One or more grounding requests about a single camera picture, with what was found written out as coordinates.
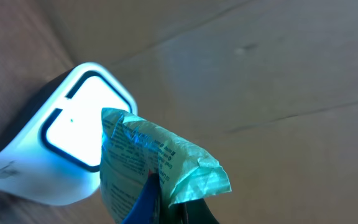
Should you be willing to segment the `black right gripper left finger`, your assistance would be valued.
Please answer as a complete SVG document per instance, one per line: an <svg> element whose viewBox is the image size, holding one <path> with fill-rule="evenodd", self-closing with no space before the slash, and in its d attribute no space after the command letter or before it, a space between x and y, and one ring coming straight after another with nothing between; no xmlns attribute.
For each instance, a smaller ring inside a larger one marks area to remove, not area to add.
<svg viewBox="0 0 358 224"><path fill-rule="evenodd" d="M122 221L122 224L149 224L153 222L154 211L160 195L158 174L151 174L133 208Z"/></svg>

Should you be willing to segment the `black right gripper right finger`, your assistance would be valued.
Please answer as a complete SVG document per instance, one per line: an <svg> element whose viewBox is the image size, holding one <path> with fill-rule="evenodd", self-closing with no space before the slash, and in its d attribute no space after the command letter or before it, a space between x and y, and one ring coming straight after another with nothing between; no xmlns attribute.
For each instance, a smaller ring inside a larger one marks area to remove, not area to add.
<svg viewBox="0 0 358 224"><path fill-rule="evenodd" d="M179 204L183 224L219 224L203 198Z"/></svg>

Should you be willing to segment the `teal white snack packet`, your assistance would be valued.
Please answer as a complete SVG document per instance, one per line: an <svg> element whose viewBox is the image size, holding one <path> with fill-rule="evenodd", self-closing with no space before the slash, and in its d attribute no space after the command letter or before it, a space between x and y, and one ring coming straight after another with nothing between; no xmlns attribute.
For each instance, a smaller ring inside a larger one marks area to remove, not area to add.
<svg viewBox="0 0 358 224"><path fill-rule="evenodd" d="M180 203L231 192L223 167L202 147L124 110L104 108L101 121L100 191L115 223L151 174L160 180L152 223L182 223Z"/></svg>

